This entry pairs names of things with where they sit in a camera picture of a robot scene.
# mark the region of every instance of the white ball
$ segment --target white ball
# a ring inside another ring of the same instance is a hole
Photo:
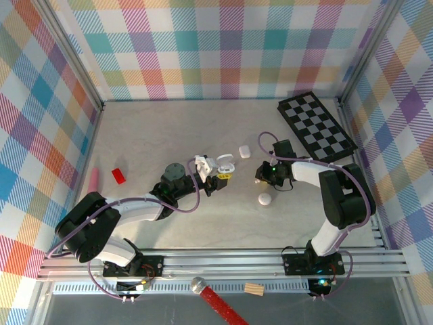
[[[269,194],[262,193],[258,196],[258,201],[261,205],[270,205],[272,198]]]

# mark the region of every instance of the pink cylinder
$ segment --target pink cylinder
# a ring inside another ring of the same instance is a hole
[[[90,174],[89,187],[87,188],[87,193],[97,192],[97,186],[99,182],[99,169],[94,167],[92,173]]]

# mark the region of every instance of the white tabletop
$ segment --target white tabletop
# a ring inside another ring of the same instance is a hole
[[[333,100],[322,100],[338,119]],[[167,165],[185,164],[196,154],[235,157],[236,170],[226,188],[210,198],[201,195],[196,212],[173,213],[161,221],[141,221],[117,227],[115,236],[140,248],[271,248],[305,246],[320,229],[325,214],[320,189],[295,182],[291,192],[277,192],[255,184],[257,168],[267,157],[257,146],[257,135],[271,131],[290,139],[298,156],[308,156],[277,111],[277,100],[208,100],[172,102],[110,102],[103,113],[85,177],[83,197],[93,167],[99,167],[99,191],[105,197],[144,195],[160,181]],[[273,139],[263,143],[271,149]],[[240,158],[238,148],[250,146],[252,156]],[[339,163],[351,163],[345,158]],[[127,181],[117,185],[111,170],[120,168]],[[270,193],[264,207],[258,195]],[[189,195],[179,207],[189,209]],[[343,246],[375,246],[369,226],[355,230]]]

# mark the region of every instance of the checkerboard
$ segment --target checkerboard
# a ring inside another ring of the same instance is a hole
[[[357,149],[313,92],[279,102],[278,111],[315,160],[330,163]]]

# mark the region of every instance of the red block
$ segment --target red block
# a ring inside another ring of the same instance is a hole
[[[111,171],[114,179],[117,181],[117,184],[121,184],[124,183],[126,181],[126,179],[124,178],[122,172],[120,171],[119,168],[116,168],[115,170]]]

